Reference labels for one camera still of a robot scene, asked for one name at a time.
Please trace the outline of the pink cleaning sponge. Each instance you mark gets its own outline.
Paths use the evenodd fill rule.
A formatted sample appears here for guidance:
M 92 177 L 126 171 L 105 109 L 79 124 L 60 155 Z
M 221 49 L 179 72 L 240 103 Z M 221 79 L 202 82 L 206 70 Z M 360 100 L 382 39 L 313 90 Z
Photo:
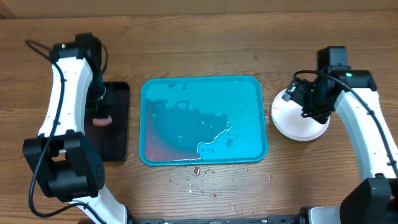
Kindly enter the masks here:
M 92 122 L 94 126 L 107 126 L 110 125 L 113 120 L 111 116 L 108 116 L 107 118 L 93 118 Z

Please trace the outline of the white plastic plate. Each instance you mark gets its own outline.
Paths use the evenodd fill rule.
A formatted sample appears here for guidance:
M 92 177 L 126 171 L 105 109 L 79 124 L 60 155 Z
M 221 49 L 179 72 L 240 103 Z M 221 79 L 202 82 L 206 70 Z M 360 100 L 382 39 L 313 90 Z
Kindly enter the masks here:
M 313 118 L 301 116 L 302 107 L 296 102 L 282 99 L 286 89 L 282 90 L 271 106 L 271 118 L 275 127 L 286 137 L 296 141 L 311 141 L 319 138 L 328 128 L 330 117 L 325 124 Z

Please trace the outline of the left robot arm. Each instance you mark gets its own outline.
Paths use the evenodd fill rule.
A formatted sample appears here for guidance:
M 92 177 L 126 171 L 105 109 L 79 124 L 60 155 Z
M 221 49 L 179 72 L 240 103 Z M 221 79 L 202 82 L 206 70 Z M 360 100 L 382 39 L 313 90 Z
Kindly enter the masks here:
M 130 88 L 105 82 L 108 51 L 91 33 L 73 42 L 27 45 L 48 60 L 53 82 L 47 114 L 22 152 L 32 170 L 30 190 L 40 187 L 65 209 L 81 209 L 92 223 L 133 223 L 127 206 L 105 184 L 105 162 L 127 158 Z

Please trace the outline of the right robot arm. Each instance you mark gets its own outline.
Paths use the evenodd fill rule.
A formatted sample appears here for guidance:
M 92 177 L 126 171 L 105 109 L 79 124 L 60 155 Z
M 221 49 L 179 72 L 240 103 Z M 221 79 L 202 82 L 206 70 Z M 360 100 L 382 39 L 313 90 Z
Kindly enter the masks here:
M 384 119 L 377 85 L 368 70 L 353 70 L 346 48 L 317 52 L 316 79 L 297 71 L 283 100 L 297 103 L 303 118 L 343 122 L 357 159 L 360 183 L 337 206 L 306 207 L 301 223 L 397 223 L 397 146 Z

